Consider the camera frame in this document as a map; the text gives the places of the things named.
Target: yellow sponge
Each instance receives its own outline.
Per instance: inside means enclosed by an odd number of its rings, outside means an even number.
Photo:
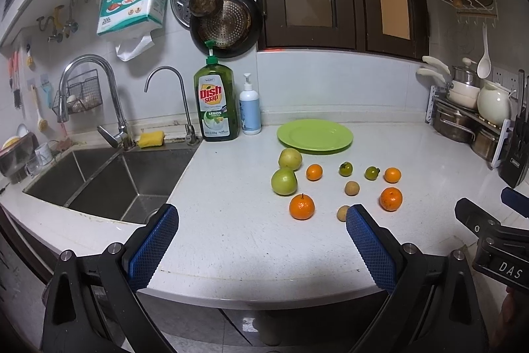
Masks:
[[[141,134],[140,140],[138,141],[138,146],[140,148],[144,147],[156,147],[157,145],[163,144],[163,138],[165,133],[163,131],[149,132]]]

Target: plate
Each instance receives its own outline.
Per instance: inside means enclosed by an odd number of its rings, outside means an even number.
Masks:
[[[335,151],[353,142],[353,132],[334,121],[303,119],[277,129],[279,140],[300,150]]]

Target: blue gripper pad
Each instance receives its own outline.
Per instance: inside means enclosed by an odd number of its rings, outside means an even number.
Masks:
[[[125,243],[123,269],[133,292],[145,289],[178,230],[178,211],[163,204],[149,223],[134,231]]]
[[[376,222],[372,220],[362,205],[353,205],[347,210],[347,232],[358,249],[375,284],[380,289],[384,289],[391,294],[397,285],[395,261],[382,245],[369,223],[360,214],[361,212],[367,215],[366,218],[371,219],[372,224],[376,225]]]

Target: stainless steel sink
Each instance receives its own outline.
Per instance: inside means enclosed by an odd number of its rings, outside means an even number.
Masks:
[[[76,150],[25,192],[81,213],[146,223],[167,201],[195,151],[185,143],[126,152]]]

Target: black frying pan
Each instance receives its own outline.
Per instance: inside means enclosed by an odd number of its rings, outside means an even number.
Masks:
[[[222,0],[222,9],[215,14],[195,17],[189,21],[191,37],[204,53],[204,44],[215,41],[213,53],[219,58],[234,58],[246,53],[259,39],[263,13],[255,0]]]

